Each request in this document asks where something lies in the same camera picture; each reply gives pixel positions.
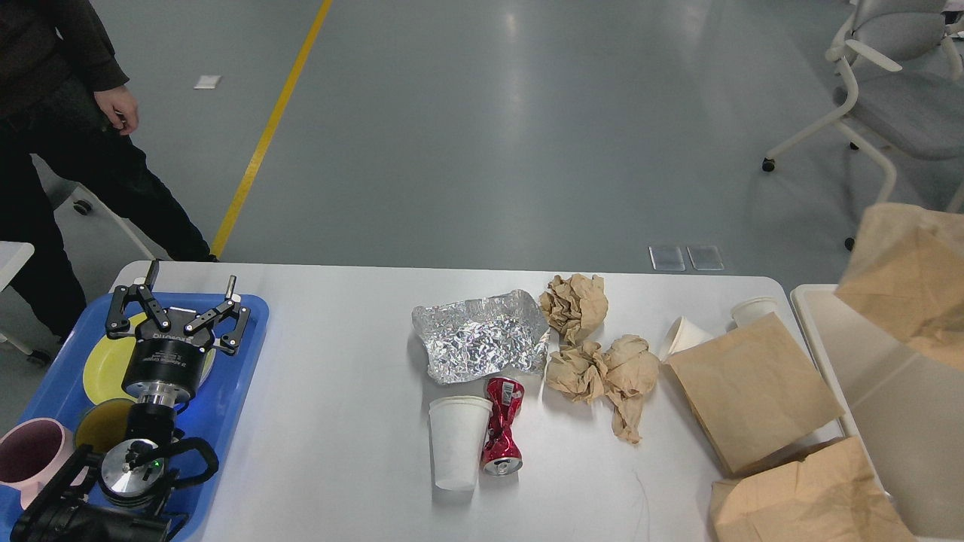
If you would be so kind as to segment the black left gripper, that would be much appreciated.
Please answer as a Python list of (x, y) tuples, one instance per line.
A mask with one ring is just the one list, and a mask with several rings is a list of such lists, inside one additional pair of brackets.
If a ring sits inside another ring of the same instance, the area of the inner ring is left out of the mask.
[[(130, 397), (140, 398), (152, 385), (160, 384), (175, 392), (173, 402), (185, 403), (197, 396), (213, 349), (228, 356), (237, 353), (251, 311), (242, 304), (241, 296), (235, 294), (236, 276), (228, 278), (224, 301), (200, 315), (177, 306), (165, 311), (152, 291), (159, 271), (160, 261), (151, 261), (142, 282), (114, 289), (105, 332), (111, 340), (128, 336), (135, 339), (121, 383)], [(144, 309), (148, 318), (132, 332), (125, 308), (134, 302)], [(234, 329), (218, 335), (215, 328), (228, 319), (234, 320)]]

